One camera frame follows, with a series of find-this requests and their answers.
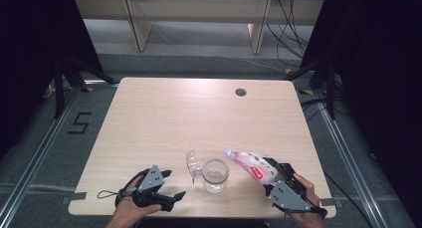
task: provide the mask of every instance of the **black tape marking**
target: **black tape marking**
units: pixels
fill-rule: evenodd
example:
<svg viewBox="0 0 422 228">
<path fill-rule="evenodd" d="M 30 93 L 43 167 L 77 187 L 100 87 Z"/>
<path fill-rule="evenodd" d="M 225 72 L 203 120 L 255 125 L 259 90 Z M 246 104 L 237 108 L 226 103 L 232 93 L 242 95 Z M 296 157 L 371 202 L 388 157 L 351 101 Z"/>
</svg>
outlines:
<svg viewBox="0 0 422 228">
<path fill-rule="evenodd" d="M 79 113 L 77 117 L 74 120 L 74 125 L 82 125 L 84 129 L 82 131 L 68 131 L 68 134 L 84 134 L 87 130 L 88 125 L 90 125 L 89 122 L 78 122 L 81 115 L 91 115 L 92 113 Z"/>
</svg>

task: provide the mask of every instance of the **person's right hand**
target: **person's right hand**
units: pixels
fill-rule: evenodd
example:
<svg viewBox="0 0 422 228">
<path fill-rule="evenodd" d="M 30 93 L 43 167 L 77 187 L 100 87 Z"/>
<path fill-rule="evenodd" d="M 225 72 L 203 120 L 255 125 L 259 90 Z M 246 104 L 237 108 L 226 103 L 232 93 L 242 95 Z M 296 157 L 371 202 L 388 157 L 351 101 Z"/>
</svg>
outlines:
<svg viewBox="0 0 422 228">
<path fill-rule="evenodd" d="M 310 206 L 319 206 L 319 197 L 316 195 L 314 184 L 306 180 L 304 177 L 294 174 L 294 177 L 307 190 L 307 203 Z M 322 217 L 318 213 L 291 213 L 290 217 L 302 228 L 323 228 Z"/>
</svg>

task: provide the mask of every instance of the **table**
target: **table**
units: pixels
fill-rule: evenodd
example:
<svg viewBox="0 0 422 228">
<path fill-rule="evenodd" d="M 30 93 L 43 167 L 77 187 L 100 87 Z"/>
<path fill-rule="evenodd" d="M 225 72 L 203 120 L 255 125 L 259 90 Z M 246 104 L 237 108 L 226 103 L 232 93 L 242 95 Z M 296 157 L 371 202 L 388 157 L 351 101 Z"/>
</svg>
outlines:
<svg viewBox="0 0 422 228">
<path fill-rule="evenodd" d="M 244 89 L 245 96 L 238 96 Z M 171 212 L 152 216 L 280 218 L 264 188 L 223 153 L 224 148 L 260 152 L 289 162 L 316 185 L 320 198 L 331 198 L 305 117 L 291 82 L 214 79 L 125 78 L 76 189 L 74 215 L 112 215 L 114 198 L 98 199 L 101 190 L 118 191 L 136 173 L 157 164 L 171 169 L 159 190 L 186 191 Z M 230 166 L 228 186 L 211 194 L 192 184 L 186 152 L 195 149 L 202 163 L 212 157 Z M 335 215 L 328 206 L 327 217 Z"/>
</svg>

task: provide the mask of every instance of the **white cable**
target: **white cable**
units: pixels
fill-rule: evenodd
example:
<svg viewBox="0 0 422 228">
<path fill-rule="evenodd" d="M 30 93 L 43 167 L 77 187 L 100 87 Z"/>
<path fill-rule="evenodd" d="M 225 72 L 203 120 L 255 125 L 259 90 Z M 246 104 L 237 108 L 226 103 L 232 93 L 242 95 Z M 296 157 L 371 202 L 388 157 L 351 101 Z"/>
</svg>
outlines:
<svg viewBox="0 0 422 228">
<path fill-rule="evenodd" d="M 158 35 L 160 35 L 160 36 L 162 37 L 162 39 L 164 39 L 164 41 L 166 41 L 166 42 L 167 42 L 170 46 L 172 46 L 172 47 L 173 47 L 173 49 L 174 49 L 176 52 L 178 52 L 178 53 L 180 53 L 180 54 L 182 54 L 182 55 L 187 55 L 187 56 L 196 56 L 196 57 L 204 57 L 204 58 L 223 58 L 223 59 L 228 59 L 228 60 L 233 60 L 233 61 L 246 62 L 246 63 L 249 63 L 249 64 L 254 65 L 254 66 L 257 66 L 257 67 L 262 67 L 262 68 L 267 68 L 267 69 L 276 70 L 276 71 L 281 72 L 282 74 L 285 74 L 285 75 L 287 75 L 287 74 L 288 74 L 288 73 L 286 73 L 286 72 L 284 72 L 284 71 L 282 71 L 282 70 L 279 70 L 279 69 L 277 69 L 277 68 L 275 68 L 275 67 L 269 67 L 269 66 L 259 65 L 259 64 L 256 64 L 256 63 L 253 63 L 253 62 L 251 62 L 251 61 L 244 60 L 244 59 L 232 58 L 232 57 L 225 57 L 225 56 L 205 56 L 205 55 L 199 55 L 199 54 L 194 54 L 194 53 L 186 53 L 186 52 L 182 52 L 182 51 L 178 50 L 178 49 L 174 46 L 174 44 L 173 44 L 171 41 L 169 41 L 169 40 L 168 40 L 168 39 L 167 39 L 164 35 L 162 35 L 162 33 L 161 33 L 158 29 L 156 29 L 156 28 L 155 28 L 155 26 L 153 26 L 153 27 L 152 27 L 152 29 L 153 29 L 154 31 L 156 31 L 156 32 L 158 33 Z"/>
</svg>

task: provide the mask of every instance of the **person's left hand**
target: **person's left hand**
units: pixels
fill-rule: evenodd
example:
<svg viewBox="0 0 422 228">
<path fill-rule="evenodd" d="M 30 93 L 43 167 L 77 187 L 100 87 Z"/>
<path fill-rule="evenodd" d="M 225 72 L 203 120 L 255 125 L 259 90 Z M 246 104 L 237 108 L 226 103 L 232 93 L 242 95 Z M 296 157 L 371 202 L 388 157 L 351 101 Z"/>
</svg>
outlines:
<svg viewBox="0 0 422 228">
<path fill-rule="evenodd" d="M 136 178 L 129 187 L 136 185 L 137 181 L 141 178 Z M 161 205 L 150 205 L 147 207 L 138 207 L 133 203 L 131 196 L 123 197 L 118 203 L 111 219 L 109 220 L 106 228 L 129 228 L 133 227 L 136 222 L 144 216 L 155 213 L 161 210 Z"/>
</svg>

